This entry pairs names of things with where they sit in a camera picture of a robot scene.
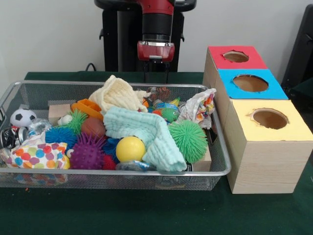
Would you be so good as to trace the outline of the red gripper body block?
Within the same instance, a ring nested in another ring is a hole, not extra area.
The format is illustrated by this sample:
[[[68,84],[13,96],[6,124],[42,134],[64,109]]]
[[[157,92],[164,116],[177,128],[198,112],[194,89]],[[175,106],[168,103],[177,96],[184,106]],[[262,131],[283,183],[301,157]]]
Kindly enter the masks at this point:
[[[141,61],[157,59],[161,61],[172,61],[175,54],[174,43],[138,41],[137,55]]]

